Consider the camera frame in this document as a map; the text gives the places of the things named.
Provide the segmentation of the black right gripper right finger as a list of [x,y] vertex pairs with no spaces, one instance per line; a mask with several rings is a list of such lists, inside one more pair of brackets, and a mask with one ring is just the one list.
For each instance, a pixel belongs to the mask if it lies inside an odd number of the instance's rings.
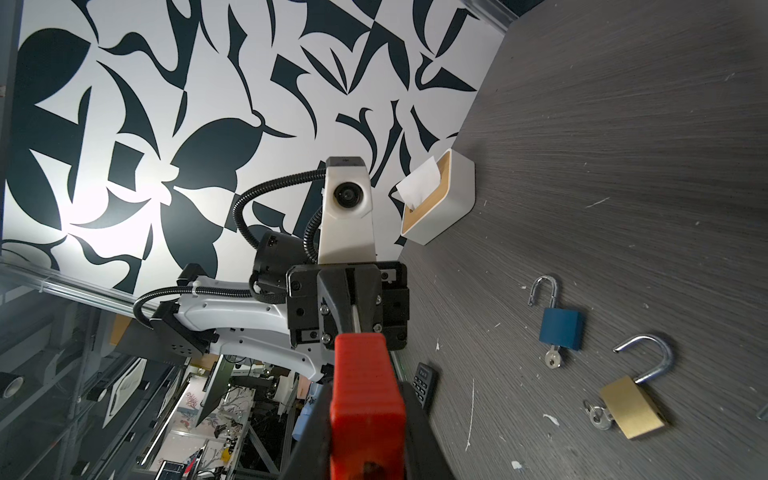
[[408,480],[456,480],[411,384],[399,383],[406,412],[405,478]]

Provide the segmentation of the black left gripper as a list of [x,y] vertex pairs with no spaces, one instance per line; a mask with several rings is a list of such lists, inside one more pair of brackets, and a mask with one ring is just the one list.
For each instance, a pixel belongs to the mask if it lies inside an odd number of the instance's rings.
[[298,265],[287,273],[287,324],[294,348],[327,350],[344,333],[380,333],[387,349],[407,345],[408,270],[398,261]]

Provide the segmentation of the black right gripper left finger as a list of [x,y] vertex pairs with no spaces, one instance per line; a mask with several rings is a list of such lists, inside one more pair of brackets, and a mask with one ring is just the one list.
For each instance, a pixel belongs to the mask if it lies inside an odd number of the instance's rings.
[[331,456],[331,415],[333,384],[327,384],[320,395],[280,480],[329,480]]

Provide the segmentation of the red padlock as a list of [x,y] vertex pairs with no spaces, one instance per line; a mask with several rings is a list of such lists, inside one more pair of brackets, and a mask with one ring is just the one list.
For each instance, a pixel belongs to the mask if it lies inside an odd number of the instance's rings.
[[406,409],[379,333],[335,342],[330,406],[332,479],[403,479]]

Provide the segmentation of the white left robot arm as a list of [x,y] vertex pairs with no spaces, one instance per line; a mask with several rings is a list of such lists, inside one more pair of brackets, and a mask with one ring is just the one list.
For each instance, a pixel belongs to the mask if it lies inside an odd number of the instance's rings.
[[325,383],[343,333],[377,333],[388,350],[405,348],[407,280],[398,261],[313,264],[300,239],[267,232],[247,282],[213,279],[191,263],[176,285],[137,298],[132,314],[179,357],[258,360]]

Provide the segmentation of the black remote control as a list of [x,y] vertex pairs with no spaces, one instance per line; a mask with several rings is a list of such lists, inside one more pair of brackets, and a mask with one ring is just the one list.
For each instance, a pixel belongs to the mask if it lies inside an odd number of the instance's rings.
[[426,414],[431,411],[432,403],[437,390],[439,380],[438,371],[429,364],[419,363],[416,366],[415,374],[411,385],[415,391],[416,397]]

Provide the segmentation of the blue padlock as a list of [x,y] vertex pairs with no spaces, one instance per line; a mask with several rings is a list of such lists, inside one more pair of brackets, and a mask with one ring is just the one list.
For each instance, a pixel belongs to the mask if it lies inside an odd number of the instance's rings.
[[536,304],[537,292],[544,284],[550,285],[549,305],[544,309],[539,341],[549,345],[544,355],[544,363],[549,369],[557,369],[562,365],[562,348],[578,351],[582,347],[585,320],[578,310],[559,308],[557,305],[560,286],[552,275],[542,275],[532,284],[529,292],[528,306]]

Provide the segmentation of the brass padlock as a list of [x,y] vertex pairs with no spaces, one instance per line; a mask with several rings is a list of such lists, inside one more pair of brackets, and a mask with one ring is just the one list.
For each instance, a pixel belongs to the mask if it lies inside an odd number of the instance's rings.
[[612,352],[618,354],[643,342],[658,348],[660,361],[643,373],[635,376],[625,375],[601,388],[601,405],[583,402],[583,408],[594,428],[607,431],[612,425],[617,425],[628,440],[638,439],[668,425],[659,407],[642,385],[671,369],[674,353],[670,345],[658,335],[643,333],[617,344],[612,348]]

